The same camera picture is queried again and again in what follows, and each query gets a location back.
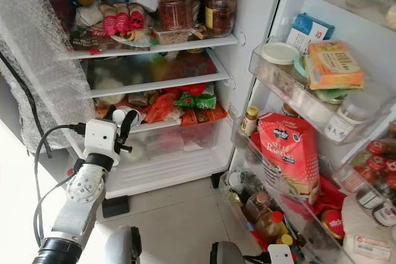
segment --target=glass bottle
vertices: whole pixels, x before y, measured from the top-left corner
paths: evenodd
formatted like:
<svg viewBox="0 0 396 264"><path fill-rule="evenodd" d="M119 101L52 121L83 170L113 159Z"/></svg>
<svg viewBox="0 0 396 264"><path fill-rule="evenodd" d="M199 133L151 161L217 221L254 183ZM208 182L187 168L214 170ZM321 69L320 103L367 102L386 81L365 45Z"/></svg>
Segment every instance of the glass bottle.
<svg viewBox="0 0 396 264"><path fill-rule="evenodd" d="M249 222L255 223L260 215L268 210L269 205L270 200L268 194L265 192L258 192L247 200L242 211Z"/></svg>
<svg viewBox="0 0 396 264"><path fill-rule="evenodd" d="M264 242L273 244L282 233L282 221L283 213L280 211L267 212L259 218L254 230Z"/></svg>

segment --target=black cord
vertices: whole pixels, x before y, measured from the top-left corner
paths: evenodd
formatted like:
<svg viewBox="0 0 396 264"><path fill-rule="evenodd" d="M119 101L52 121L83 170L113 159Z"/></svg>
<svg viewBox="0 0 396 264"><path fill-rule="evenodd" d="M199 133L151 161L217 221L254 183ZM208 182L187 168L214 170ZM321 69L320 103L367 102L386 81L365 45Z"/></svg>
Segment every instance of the black cord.
<svg viewBox="0 0 396 264"><path fill-rule="evenodd" d="M11 72L11 74L14 76L14 78L16 79L16 81L18 82L19 86L21 87L21 89L25 92L25 95L28 99L30 108L32 109L32 114L33 114L33 118L35 120L36 126L37 126L37 130L38 133L40 133L40 136L43 137L44 136L44 131L43 128L40 124L40 120L38 118L38 114L37 114L37 107L36 107L36 103L35 103L35 99L31 93L31 91L29 90L29 88L27 87L26 83L24 82L24 80L22 80L22 78L19 76L19 74L15 71L15 69L11 66L10 62L7 60L7 58L2 54L2 52L0 51L0 59L3 61L3 63L6 65L6 67L8 68L8 70ZM47 152L47 156L48 158L52 158L52 154L51 154L51 148L50 145L48 144L48 142L45 140L44 143L44 147L45 150Z"/></svg>
<svg viewBox="0 0 396 264"><path fill-rule="evenodd" d="M34 230L34 232L35 232L36 241L37 241L37 244L38 244L39 247L41 246L41 238L40 238L40 235L39 235L38 229L37 229L37 218L38 218L38 214L40 213L41 204L43 203L44 199L45 199L53 190L55 190L56 188L60 187L60 186L63 185L65 182L68 182L68 181L71 180L72 177L74 177L74 176L75 176L75 172L74 172L71 176L69 176L67 179L64 179L63 181L61 181L61 182L59 182L58 184L56 184L56 185L55 185L51 190L49 190L49 191L43 196L43 198L41 198L41 199L38 201L38 203L37 203L37 206L36 206L36 209L35 209L35 214L34 214L34 216L33 216L33 230Z"/></svg>
<svg viewBox="0 0 396 264"><path fill-rule="evenodd" d="M41 195L40 195L40 185L38 184L38 159L40 157L40 151L41 148L44 144L44 141L46 140L47 136L54 130L58 129L63 129L63 128L68 128L68 129L73 129L74 125L59 125L56 127L51 128L47 132L44 133L42 138L40 139L40 142L38 143L37 149L36 149L36 155L35 155L35 167L34 167L34 173L35 173L35 182L36 182L36 192L37 192L37 202L39 203L41 200ZM40 232L39 238L43 237L43 216L41 214L41 206L38 205L38 228Z"/></svg>

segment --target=red lid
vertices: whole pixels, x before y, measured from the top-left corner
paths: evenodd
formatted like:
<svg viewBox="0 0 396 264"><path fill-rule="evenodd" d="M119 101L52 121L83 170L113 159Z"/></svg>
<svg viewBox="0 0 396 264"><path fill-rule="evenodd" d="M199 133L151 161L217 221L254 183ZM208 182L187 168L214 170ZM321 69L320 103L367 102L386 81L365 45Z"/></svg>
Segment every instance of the red lid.
<svg viewBox="0 0 396 264"><path fill-rule="evenodd" d="M381 170L385 168L385 158L381 156L372 156L367 161L367 165L373 170Z"/></svg>
<svg viewBox="0 0 396 264"><path fill-rule="evenodd" d="M283 221L283 213L280 211L276 210L271 214L271 219L275 223L280 223Z"/></svg>
<svg viewBox="0 0 396 264"><path fill-rule="evenodd" d="M395 172L396 171L396 160L395 159L386 159L385 160L386 171L387 172Z"/></svg>
<svg viewBox="0 0 396 264"><path fill-rule="evenodd" d="M391 186L391 188L396 189L396 174L389 174L386 183Z"/></svg>
<svg viewBox="0 0 396 264"><path fill-rule="evenodd" d="M381 155L382 153L385 153L386 146L383 142L380 142L379 140L373 140L367 146L367 151L369 151L373 155Z"/></svg>

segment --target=spice jar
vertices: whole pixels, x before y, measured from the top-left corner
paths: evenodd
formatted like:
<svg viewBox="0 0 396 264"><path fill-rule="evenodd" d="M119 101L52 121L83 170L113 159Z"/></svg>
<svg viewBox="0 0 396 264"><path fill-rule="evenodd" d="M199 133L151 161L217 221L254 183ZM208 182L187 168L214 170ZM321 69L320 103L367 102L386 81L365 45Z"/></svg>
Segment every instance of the spice jar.
<svg viewBox="0 0 396 264"><path fill-rule="evenodd" d="M234 28L235 9L235 0L206 1L205 23L214 37L230 35Z"/></svg>
<svg viewBox="0 0 396 264"><path fill-rule="evenodd" d="M181 30L192 26L191 0L160 0L158 11L164 30Z"/></svg>
<svg viewBox="0 0 396 264"><path fill-rule="evenodd" d="M380 103L366 92L349 94L337 109L325 128L326 136L334 142L342 142L356 126L368 122L379 110Z"/></svg>

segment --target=bubble wrap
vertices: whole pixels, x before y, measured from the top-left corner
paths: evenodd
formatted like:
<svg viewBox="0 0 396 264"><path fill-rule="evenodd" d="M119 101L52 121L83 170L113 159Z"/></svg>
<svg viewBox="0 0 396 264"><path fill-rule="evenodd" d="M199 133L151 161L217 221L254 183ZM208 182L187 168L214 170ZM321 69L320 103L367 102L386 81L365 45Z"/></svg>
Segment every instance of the bubble wrap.
<svg viewBox="0 0 396 264"><path fill-rule="evenodd" d="M61 60L70 48L48 0L0 0L0 51L33 93L44 131L95 117L79 62ZM41 137L25 93L1 61L0 71L18 102L25 145L35 151ZM52 148L77 147L82 137L63 129L48 141Z"/></svg>

